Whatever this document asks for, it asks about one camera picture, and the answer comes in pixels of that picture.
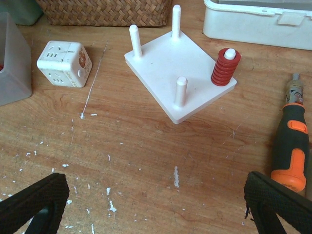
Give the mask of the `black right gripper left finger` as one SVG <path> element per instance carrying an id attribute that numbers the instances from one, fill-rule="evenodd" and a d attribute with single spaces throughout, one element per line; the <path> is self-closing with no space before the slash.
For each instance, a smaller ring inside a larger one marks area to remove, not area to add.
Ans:
<path id="1" fill-rule="evenodd" d="M 31 219 L 27 234 L 56 234 L 68 197 L 65 174 L 50 174 L 0 202 L 0 232 L 13 234 Z"/>

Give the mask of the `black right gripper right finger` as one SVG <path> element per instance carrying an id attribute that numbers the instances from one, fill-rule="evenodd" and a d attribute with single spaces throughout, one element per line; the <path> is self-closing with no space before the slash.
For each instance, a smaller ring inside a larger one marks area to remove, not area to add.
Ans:
<path id="1" fill-rule="evenodd" d="M 312 232 L 312 202 L 260 172 L 248 173 L 244 199 L 260 234 L 285 234 L 279 216 L 301 234 Z"/>

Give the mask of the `large red spring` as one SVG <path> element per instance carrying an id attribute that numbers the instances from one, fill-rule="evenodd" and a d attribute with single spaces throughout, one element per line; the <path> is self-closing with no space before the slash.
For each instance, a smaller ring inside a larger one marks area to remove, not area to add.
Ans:
<path id="1" fill-rule="evenodd" d="M 230 83 L 240 62 L 241 54 L 233 48 L 223 48 L 218 52 L 211 81 L 214 85 L 225 86 Z"/>

